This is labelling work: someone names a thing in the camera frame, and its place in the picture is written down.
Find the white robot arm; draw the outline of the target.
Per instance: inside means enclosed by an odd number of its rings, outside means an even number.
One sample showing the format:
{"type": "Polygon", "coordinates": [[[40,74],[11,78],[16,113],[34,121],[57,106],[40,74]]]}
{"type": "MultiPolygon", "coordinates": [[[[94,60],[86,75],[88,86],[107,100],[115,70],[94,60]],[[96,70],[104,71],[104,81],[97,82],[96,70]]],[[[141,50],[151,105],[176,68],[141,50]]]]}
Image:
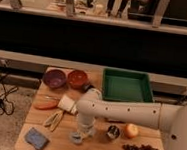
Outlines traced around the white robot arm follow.
{"type": "Polygon", "coordinates": [[[168,134],[166,150],[187,150],[187,105],[150,102],[103,101],[102,93],[91,88],[76,103],[77,121],[94,126],[94,118],[110,118],[146,126],[168,134]]]}

